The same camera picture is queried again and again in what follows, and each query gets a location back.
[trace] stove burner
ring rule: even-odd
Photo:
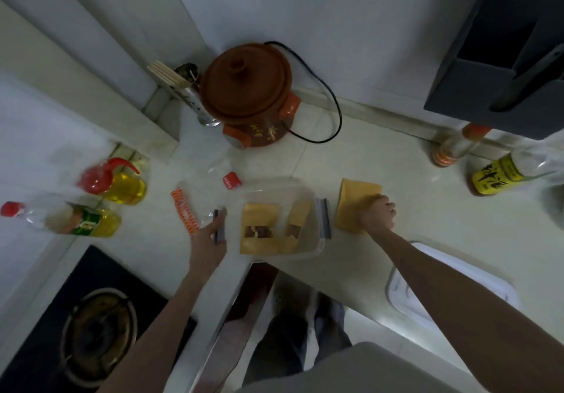
[[[68,378],[86,388],[98,387],[137,338],[137,315],[117,289],[97,289],[82,298],[67,318],[60,357]]]

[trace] black glass stovetop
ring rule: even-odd
[[[97,389],[79,387],[68,378],[61,364],[60,344],[63,327],[74,306],[100,288],[118,289],[129,298],[137,313],[137,338],[167,303],[166,298],[101,250],[90,246],[0,377],[0,392],[78,393]],[[196,321],[190,318],[176,359],[195,326]]]

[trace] brown paper packet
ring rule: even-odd
[[[241,215],[241,254],[278,254],[279,242],[273,227],[279,214],[278,204],[247,203],[245,205]]]
[[[288,222],[284,229],[284,237],[280,243],[281,254],[293,254],[300,240],[300,232],[306,223],[307,215],[311,210],[311,200],[299,200],[292,205],[288,215]]]
[[[367,209],[381,193],[381,185],[343,179],[334,225],[351,233],[365,233],[358,222],[358,214]]]

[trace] green bottle label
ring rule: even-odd
[[[102,221],[102,215],[96,209],[81,204],[71,204],[74,209],[71,234],[89,236]]]

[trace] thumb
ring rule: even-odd
[[[217,218],[215,218],[210,224],[208,224],[207,226],[203,227],[201,229],[202,232],[206,233],[206,234],[213,234],[215,233],[219,227],[221,226],[221,224],[223,224],[225,222],[225,216],[226,213],[225,211],[221,211],[219,213],[219,215],[217,216]]]

